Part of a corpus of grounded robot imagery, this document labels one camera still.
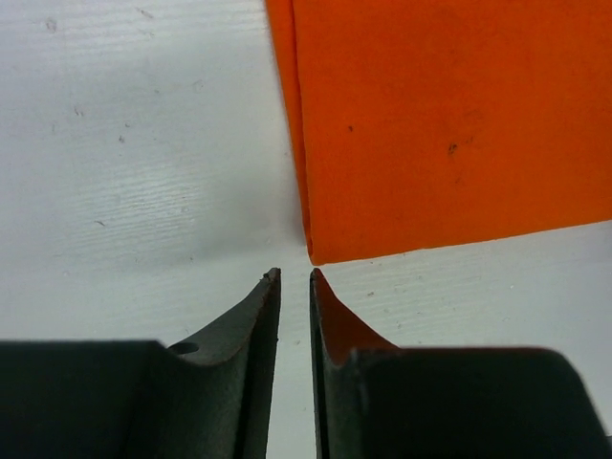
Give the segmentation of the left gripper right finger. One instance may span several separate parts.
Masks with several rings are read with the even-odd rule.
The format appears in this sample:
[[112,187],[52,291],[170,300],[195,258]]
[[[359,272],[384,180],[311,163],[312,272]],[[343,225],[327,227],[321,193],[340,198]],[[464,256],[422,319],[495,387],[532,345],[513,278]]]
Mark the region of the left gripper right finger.
[[607,458],[572,364],[538,347],[400,347],[310,277],[320,458]]

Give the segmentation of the orange t shirt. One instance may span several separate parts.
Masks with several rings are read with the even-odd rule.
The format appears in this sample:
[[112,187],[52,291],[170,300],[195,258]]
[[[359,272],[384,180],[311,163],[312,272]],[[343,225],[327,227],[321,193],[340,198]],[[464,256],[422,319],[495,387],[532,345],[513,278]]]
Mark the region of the orange t shirt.
[[611,216],[607,1],[270,1],[316,265]]

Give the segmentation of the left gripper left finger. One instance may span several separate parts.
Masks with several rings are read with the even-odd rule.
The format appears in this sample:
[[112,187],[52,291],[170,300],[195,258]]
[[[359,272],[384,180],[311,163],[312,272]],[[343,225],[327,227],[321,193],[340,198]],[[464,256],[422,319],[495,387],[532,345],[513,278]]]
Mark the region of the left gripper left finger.
[[5,458],[262,458],[281,306],[271,269],[193,335],[5,341]]

